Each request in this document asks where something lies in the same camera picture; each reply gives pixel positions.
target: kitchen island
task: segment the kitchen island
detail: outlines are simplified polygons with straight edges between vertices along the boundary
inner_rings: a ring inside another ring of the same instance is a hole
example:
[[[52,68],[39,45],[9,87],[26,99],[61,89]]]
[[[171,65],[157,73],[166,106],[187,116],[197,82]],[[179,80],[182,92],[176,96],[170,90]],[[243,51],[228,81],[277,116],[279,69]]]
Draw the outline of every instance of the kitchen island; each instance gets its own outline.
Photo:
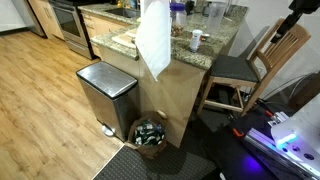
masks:
[[[113,18],[115,15],[102,11],[96,6],[80,7],[82,11]],[[189,117],[192,112],[202,79],[213,61],[231,42],[239,30],[248,8],[232,6],[232,13],[223,18],[216,35],[202,42],[197,53],[189,51],[191,31],[204,29],[200,22],[201,14],[188,16],[188,25],[179,37],[171,38],[171,57],[169,66],[158,76],[156,82],[145,62],[139,58],[136,49],[118,44],[112,37],[138,27],[136,19],[115,17],[118,21],[131,25],[115,32],[101,34],[90,39],[98,44],[101,59],[137,78],[139,81],[141,112],[162,110],[169,119],[166,126],[167,139],[179,147]]]

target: granite countertop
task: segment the granite countertop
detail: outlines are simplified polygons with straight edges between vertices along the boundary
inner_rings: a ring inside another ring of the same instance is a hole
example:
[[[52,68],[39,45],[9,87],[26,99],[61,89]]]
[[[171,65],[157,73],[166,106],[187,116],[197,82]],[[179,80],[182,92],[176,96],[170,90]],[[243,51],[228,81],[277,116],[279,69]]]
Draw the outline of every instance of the granite countertop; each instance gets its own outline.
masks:
[[[132,24],[127,28],[108,34],[99,35],[91,38],[90,40],[98,45],[107,47],[120,54],[128,56],[131,59],[137,60],[138,53],[135,49],[118,44],[111,39],[112,37],[123,34],[130,29],[137,28],[139,26],[139,24],[136,22],[137,18],[125,18],[104,12],[104,10],[113,8],[116,8],[116,6],[110,4],[96,4],[79,7],[79,9],[87,12]],[[232,5],[230,8],[232,9],[232,12],[222,19],[219,31],[214,37],[207,38],[206,41],[202,42],[196,53],[189,51],[191,32],[193,29],[204,30],[205,26],[201,24],[201,22],[204,22],[206,17],[203,17],[201,13],[188,16],[187,25],[184,27],[184,32],[179,37],[171,38],[172,59],[208,70],[222,49],[238,32],[248,11],[248,8],[243,6]]]

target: baseboard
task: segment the baseboard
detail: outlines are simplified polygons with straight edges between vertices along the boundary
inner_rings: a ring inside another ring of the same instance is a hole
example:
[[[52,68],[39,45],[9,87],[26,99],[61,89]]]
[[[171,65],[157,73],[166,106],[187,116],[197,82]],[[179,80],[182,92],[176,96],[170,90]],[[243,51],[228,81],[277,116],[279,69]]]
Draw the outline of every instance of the baseboard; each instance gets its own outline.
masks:
[[[0,32],[0,36],[15,34],[15,33],[19,33],[19,32],[25,32],[25,31],[30,31],[30,30],[27,27],[18,28],[18,29],[11,29],[11,30]]]

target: glass jar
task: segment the glass jar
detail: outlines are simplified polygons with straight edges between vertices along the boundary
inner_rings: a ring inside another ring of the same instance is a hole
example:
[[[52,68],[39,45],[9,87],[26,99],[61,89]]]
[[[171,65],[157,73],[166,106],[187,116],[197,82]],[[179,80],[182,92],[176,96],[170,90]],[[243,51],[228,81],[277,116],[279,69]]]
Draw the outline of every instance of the glass jar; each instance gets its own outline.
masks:
[[[177,37],[182,33],[187,21],[187,12],[185,11],[184,4],[170,3],[170,17],[172,19],[171,36]]]

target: stainless steel trash can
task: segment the stainless steel trash can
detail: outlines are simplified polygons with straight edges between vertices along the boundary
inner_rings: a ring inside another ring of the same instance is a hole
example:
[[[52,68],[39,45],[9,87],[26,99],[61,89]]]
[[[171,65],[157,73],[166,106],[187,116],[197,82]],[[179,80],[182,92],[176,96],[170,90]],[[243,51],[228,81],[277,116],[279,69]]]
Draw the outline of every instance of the stainless steel trash can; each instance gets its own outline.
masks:
[[[89,65],[77,76],[97,120],[126,141],[140,117],[138,81],[106,62]]]

